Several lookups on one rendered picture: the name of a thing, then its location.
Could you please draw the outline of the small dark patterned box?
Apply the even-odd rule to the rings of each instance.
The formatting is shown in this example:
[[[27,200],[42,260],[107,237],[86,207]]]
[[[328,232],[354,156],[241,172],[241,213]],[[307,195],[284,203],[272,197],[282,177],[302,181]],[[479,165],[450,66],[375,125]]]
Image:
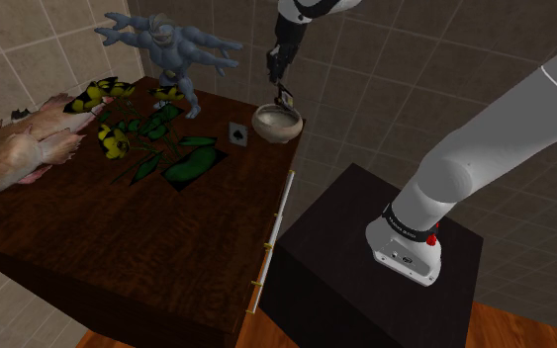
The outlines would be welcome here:
[[[294,99],[292,94],[280,83],[277,84],[278,95],[274,99],[274,103],[283,107],[284,109],[294,109]]]

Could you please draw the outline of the beige ceramic bowl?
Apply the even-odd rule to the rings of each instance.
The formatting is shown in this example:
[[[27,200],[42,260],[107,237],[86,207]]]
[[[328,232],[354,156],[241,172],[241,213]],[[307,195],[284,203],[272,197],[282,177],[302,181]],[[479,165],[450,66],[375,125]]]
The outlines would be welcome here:
[[[253,129],[270,143],[287,143],[302,131],[304,120],[297,111],[275,104],[259,107],[252,116]]]

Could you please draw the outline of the grey spade playing card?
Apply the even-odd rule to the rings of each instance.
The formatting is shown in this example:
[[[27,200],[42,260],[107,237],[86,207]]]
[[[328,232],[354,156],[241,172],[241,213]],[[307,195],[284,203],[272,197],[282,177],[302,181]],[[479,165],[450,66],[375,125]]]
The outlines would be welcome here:
[[[247,139],[248,139],[247,126],[229,122],[230,143],[246,147]]]

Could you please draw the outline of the blue four-armed figure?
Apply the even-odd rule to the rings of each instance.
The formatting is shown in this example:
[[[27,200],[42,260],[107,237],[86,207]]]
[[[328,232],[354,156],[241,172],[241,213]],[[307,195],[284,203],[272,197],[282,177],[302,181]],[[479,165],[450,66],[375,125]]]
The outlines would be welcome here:
[[[224,68],[236,68],[238,62],[230,59],[229,49],[241,50],[241,43],[228,42],[200,31],[196,27],[179,27],[164,14],[145,17],[128,17],[120,13],[105,14],[116,22],[111,29],[97,28],[104,36],[104,46],[121,42],[145,48],[152,62],[162,69],[161,87],[176,86],[191,106],[187,119],[194,119],[201,111],[194,86],[187,74],[193,63],[214,66],[224,76]]]

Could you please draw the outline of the yellow black flower plant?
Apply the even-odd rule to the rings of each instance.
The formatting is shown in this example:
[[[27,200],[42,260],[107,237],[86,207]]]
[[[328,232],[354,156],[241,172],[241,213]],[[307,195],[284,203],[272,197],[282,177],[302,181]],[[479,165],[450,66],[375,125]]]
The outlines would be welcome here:
[[[172,121],[183,110],[173,103],[184,98],[177,86],[149,89],[147,93],[157,101],[157,109],[146,117],[130,100],[135,91],[134,84],[120,81],[116,76],[107,77],[90,82],[84,92],[64,106],[67,114],[80,114],[109,102],[116,103],[123,118],[110,125],[107,120],[111,113],[103,113],[99,117],[97,137],[105,157],[110,160],[120,160],[133,150],[143,153],[138,162],[126,169],[134,173],[132,184],[158,171],[174,189],[181,191],[227,157],[216,149],[214,137],[176,134]]]

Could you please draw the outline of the black robot stand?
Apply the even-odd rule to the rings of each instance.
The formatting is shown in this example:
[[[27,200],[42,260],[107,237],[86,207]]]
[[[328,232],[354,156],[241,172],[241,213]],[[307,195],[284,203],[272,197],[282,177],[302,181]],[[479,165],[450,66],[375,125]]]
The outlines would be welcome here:
[[[483,238],[443,218],[440,276],[417,284],[365,237],[397,194],[351,164],[277,240],[260,307],[299,348],[465,348]]]

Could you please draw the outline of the dark wooden cabinet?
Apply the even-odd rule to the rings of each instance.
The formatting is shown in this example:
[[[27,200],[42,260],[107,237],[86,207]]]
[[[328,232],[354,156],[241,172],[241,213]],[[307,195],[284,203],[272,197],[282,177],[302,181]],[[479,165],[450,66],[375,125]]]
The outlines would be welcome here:
[[[109,160],[97,127],[75,155],[0,192],[0,272],[89,329],[136,348],[234,348],[298,143],[251,133],[254,107],[201,93],[177,135],[212,136],[224,158],[182,190],[141,153]]]

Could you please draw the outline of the pink brown fish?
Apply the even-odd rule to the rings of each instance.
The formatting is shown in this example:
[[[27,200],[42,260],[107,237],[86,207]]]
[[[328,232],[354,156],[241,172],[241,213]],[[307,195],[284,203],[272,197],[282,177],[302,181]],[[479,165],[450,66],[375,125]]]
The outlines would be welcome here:
[[[72,100],[60,93],[22,119],[0,123],[0,192],[14,184],[31,184],[52,165],[69,160],[83,138],[79,131],[113,99],[103,97],[89,112],[67,114],[64,106]]]

